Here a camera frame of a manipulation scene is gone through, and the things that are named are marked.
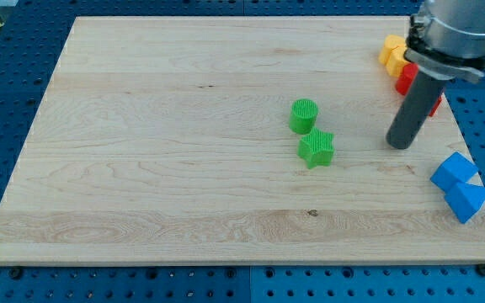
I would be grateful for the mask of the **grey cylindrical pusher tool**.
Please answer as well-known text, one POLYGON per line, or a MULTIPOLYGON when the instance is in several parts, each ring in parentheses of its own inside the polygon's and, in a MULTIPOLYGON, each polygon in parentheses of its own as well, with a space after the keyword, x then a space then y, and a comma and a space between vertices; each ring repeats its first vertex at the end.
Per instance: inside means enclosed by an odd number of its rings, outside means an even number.
POLYGON ((447 82, 447 77, 433 77, 424 71, 417 73, 386 133, 386 142, 391 147, 404 150, 412 145, 447 82))

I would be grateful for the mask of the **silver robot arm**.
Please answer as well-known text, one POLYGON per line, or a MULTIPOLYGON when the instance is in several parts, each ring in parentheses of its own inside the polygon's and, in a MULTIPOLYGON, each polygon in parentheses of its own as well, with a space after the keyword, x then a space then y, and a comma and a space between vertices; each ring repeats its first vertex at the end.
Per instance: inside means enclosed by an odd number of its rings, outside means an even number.
POLYGON ((407 149, 446 84, 485 76, 485 0, 426 0, 409 19, 403 57, 418 66, 386 142, 407 149))

